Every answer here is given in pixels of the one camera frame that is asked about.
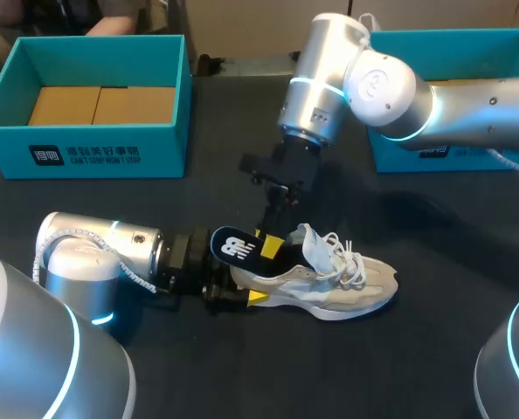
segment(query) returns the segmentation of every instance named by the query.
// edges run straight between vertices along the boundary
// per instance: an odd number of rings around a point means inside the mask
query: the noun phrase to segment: black insole
[[[211,237],[211,253],[220,261],[272,278],[296,265],[311,267],[302,255],[301,244],[283,244],[273,259],[261,256],[265,241],[234,227],[221,227]]]

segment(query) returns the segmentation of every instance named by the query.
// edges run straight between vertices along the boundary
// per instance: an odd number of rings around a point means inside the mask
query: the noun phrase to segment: white sneaker
[[[285,243],[292,244],[301,244],[309,266],[289,266],[273,278],[231,266],[237,285],[270,294],[259,306],[298,306],[322,320],[352,319],[377,310],[398,289],[391,266],[353,252],[351,242],[343,246],[335,233],[320,237],[300,224]]]

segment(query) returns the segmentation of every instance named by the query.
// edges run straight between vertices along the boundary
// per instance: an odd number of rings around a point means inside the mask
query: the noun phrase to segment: teal cardboard box
[[[519,29],[381,31],[373,48],[402,59],[424,80],[519,77]],[[378,172],[508,169],[478,148],[406,151],[369,129]],[[519,163],[519,152],[504,153]]]
[[[29,126],[43,86],[175,87],[171,123]],[[182,177],[191,74],[183,36],[20,38],[0,75],[6,179]]]

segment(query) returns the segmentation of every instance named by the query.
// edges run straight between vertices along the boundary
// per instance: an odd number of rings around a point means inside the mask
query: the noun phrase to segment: dark table surface
[[[194,79],[181,180],[5,181],[0,258],[29,273],[52,211],[190,233],[196,224],[253,230],[264,191],[237,170],[268,155],[288,78]],[[519,299],[519,175],[378,175],[353,118],[323,153],[303,222],[352,239],[398,270],[379,313],[336,324],[299,309],[210,314],[198,298],[133,297],[114,330],[137,375],[135,419],[473,418],[474,362]],[[133,287],[122,288],[129,300]]]

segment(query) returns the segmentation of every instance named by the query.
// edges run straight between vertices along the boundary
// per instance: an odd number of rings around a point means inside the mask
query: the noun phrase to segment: box logo
[[[419,159],[441,159],[448,155],[450,146],[426,148],[419,153]]]
[[[57,146],[29,146],[34,162],[39,166],[63,166],[64,159]]]

